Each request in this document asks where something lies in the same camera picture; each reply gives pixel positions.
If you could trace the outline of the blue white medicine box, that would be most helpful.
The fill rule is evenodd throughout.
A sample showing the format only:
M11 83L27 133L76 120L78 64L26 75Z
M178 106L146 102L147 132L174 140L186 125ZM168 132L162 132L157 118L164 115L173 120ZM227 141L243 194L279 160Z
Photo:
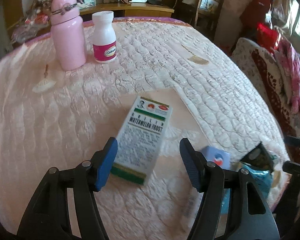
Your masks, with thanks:
M207 161L214 162L222 169L230 170L230 153L212 146L206 146L200 150Z

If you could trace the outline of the watermelon frost medicine box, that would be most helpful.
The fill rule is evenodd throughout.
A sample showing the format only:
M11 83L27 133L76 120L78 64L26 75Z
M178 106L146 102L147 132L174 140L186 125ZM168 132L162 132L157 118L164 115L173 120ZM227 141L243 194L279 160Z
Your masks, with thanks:
M136 97L116 137L113 175L139 185L148 183L172 110L167 104Z

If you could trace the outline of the teal plastic bag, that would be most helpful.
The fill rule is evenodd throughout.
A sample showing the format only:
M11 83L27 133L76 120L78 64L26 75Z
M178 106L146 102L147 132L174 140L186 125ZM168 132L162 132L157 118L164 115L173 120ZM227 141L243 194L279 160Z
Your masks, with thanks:
M244 163L238 164L238 170L240 168L246 168L250 174L252 175L253 179L258 185L258 188L261 190L265 199L268 198L269 191L271 189L271 184L273 182L273 176L269 170L260 171L255 170L251 166L246 165ZM227 214L229 211L229 202L230 202L230 189L224 189L223 194L223 201L221 207L221 214Z

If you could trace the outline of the black foil wrapper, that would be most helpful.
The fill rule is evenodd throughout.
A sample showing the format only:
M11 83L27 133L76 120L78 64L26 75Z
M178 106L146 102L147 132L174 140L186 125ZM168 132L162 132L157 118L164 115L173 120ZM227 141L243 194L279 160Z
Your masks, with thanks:
M248 152L240 162L250 166L253 170L270 172L274 170L274 162L262 142Z

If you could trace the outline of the white pill bottle pink label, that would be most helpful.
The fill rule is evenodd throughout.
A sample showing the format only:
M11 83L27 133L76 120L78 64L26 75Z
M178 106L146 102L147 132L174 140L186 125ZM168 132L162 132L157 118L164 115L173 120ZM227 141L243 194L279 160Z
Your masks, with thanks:
M109 63L116 57L116 34L113 28L113 11L100 11L92 15L94 58L99 63Z

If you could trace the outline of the pink patterned clothing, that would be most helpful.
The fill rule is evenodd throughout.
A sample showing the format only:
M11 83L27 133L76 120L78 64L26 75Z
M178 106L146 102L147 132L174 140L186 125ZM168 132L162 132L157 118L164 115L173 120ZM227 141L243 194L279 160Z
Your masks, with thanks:
M286 78L286 94L293 113L300 113L300 59L292 44L282 39L275 51L277 64Z

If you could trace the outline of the pink water bottle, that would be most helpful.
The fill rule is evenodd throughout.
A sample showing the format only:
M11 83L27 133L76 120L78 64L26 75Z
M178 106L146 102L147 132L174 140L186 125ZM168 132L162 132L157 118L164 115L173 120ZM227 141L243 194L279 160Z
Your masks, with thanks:
M53 0L50 20L56 57L62 69L67 72L84 65L87 50L77 0Z

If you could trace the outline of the red cushion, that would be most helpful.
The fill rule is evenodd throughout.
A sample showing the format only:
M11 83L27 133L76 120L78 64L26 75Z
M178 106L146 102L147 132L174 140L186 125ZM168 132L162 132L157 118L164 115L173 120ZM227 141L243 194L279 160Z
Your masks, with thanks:
M264 23L258 23L256 39L259 46L273 53L278 49L281 34L277 30L270 29Z

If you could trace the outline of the wooden sideboard cabinet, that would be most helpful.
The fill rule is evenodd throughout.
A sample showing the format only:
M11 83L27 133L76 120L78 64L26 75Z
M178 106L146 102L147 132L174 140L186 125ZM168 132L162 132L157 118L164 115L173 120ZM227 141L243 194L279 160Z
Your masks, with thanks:
M85 22L91 20L92 14L101 11L113 11L115 17L171 17L174 9L165 5L149 3L102 3L78 10Z

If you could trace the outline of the wooden chair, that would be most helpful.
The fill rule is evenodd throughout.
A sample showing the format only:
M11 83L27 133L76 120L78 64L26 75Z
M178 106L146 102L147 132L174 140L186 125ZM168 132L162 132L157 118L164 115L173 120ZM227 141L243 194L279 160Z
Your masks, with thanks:
M224 0L179 0L175 17L213 41L223 3Z

